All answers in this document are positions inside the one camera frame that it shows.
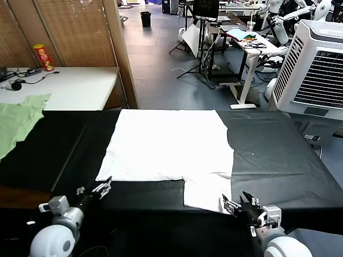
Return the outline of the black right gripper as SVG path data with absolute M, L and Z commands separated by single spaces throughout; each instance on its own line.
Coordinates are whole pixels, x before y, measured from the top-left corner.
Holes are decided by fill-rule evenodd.
M 262 226 L 262 221 L 259 216 L 264 212 L 259 207 L 259 198 L 255 198 L 250 193 L 243 191 L 244 197 L 251 205 L 240 205 L 232 200 L 229 200 L 224 194 L 222 195 L 223 207 L 230 213 L 234 214 L 240 222 L 248 226 Z

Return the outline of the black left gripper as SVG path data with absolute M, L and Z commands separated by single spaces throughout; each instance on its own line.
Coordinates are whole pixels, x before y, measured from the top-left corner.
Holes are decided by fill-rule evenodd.
M 91 193 L 83 194 L 76 202 L 76 208 L 82 211 L 89 211 L 99 206 L 100 200 L 111 190 L 112 176 L 100 183 Z

